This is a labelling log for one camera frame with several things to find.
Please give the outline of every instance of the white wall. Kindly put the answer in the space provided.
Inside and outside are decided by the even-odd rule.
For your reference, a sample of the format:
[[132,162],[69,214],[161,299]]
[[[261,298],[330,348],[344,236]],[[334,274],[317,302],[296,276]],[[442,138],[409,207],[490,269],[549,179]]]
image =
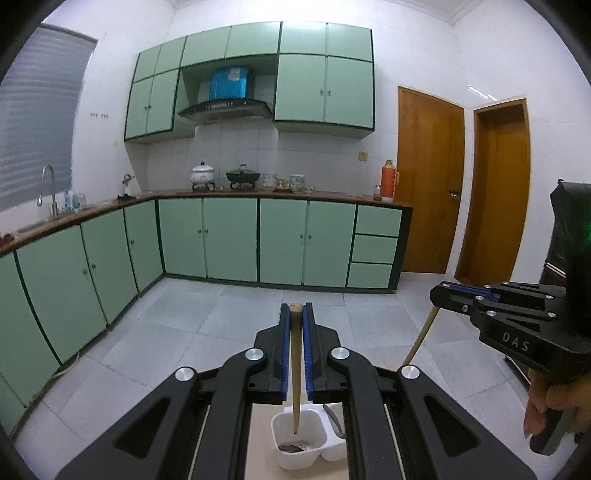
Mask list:
[[[497,100],[526,98],[530,117],[530,196],[511,280],[538,282],[554,214],[557,179],[591,182],[591,86],[546,20],[524,0],[486,0],[455,25],[467,83]],[[473,166],[473,108],[466,108],[465,182],[448,272],[454,273],[466,226]]]
[[[465,83],[453,27],[384,0],[215,0],[178,10],[168,40],[202,30],[255,21],[338,22],[373,29],[376,71],[375,133],[364,140],[281,134],[271,121],[236,121],[197,130],[195,139],[148,147],[150,189],[186,188],[189,171],[205,161],[227,186],[225,172],[247,163],[280,177],[303,173],[319,190],[372,193],[386,159],[396,160],[398,85],[463,104]],[[359,151],[367,162],[357,160]]]
[[[174,11],[165,0],[66,0],[46,19],[98,40],[80,94],[72,146],[73,188],[89,203],[122,193],[125,173],[137,176],[136,192],[147,188],[147,147],[124,144],[129,87],[138,52],[165,40]],[[0,212],[0,231],[47,217],[50,202],[44,203],[40,209],[32,201]]]

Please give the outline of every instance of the window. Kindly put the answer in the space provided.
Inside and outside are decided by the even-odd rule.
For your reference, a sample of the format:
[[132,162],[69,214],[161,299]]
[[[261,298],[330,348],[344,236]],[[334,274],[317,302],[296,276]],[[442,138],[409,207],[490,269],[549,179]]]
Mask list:
[[40,26],[0,83],[0,210],[34,200],[48,163],[56,190],[71,188],[74,117],[95,45],[83,35]]

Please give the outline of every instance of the silver bolt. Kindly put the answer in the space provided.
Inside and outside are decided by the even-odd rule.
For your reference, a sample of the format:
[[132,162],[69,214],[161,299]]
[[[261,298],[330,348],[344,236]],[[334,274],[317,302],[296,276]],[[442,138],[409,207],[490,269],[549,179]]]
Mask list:
[[180,382],[191,380],[194,375],[195,371],[189,367],[181,367],[174,373],[174,377]]
[[330,354],[337,360],[344,360],[349,356],[349,351],[345,347],[338,346],[337,348],[333,348]]
[[250,348],[246,351],[244,356],[253,362],[260,360],[263,357],[264,352],[260,348]]
[[415,367],[414,365],[405,365],[402,370],[400,371],[404,378],[408,378],[409,380],[414,380],[417,378],[421,371]]

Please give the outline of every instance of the human hand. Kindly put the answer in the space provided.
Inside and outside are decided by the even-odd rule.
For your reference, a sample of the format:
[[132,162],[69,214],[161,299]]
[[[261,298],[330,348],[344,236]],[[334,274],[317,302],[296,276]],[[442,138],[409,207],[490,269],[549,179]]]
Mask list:
[[525,409],[523,433],[529,435],[542,433],[546,426],[546,411],[566,410],[577,407],[577,413],[569,426],[571,432],[584,432],[591,424],[591,375],[575,380],[567,385],[552,385],[543,374],[530,369],[530,399]]

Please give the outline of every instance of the faucet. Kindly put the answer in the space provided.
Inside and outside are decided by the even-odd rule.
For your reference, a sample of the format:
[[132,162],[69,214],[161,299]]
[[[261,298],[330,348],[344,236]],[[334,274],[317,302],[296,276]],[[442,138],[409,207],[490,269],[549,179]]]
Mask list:
[[53,167],[49,163],[43,167],[43,172],[41,173],[41,191],[39,192],[39,198],[37,199],[37,206],[40,207],[41,205],[43,205],[43,180],[45,180],[45,171],[48,168],[51,173],[51,216],[53,218],[57,218],[58,211],[56,203],[56,175],[53,171]]

